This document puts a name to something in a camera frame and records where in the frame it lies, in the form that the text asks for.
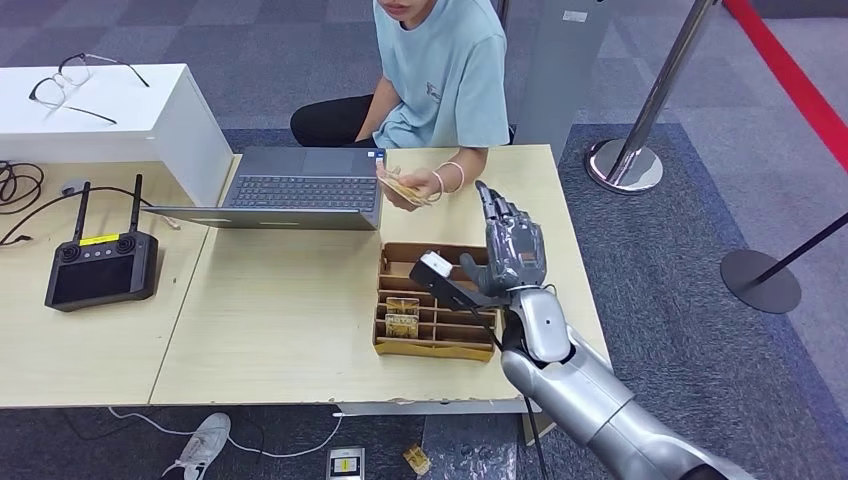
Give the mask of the person's left hand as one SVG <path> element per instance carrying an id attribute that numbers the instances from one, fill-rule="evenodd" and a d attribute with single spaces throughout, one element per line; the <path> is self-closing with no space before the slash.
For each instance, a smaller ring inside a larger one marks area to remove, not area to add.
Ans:
<path id="1" fill-rule="evenodd" d="M 393 206 L 406 211 L 430 206 L 444 193 L 440 177 L 429 169 L 402 173 L 399 169 L 387 170 L 383 164 L 378 163 L 377 177 L 386 199 Z"/>

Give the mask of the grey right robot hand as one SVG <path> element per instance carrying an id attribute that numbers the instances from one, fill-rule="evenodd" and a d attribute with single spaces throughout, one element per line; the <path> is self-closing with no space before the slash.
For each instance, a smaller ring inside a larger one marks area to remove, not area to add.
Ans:
<path id="1" fill-rule="evenodd" d="M 460 256 L 463 271 L 488 297 L 542 287 L 547 260 L 540 225 L 484 182 L 477 180 L 475 187 L 483 208 L 488 262 L 479 265 L 464 253 Z"/>

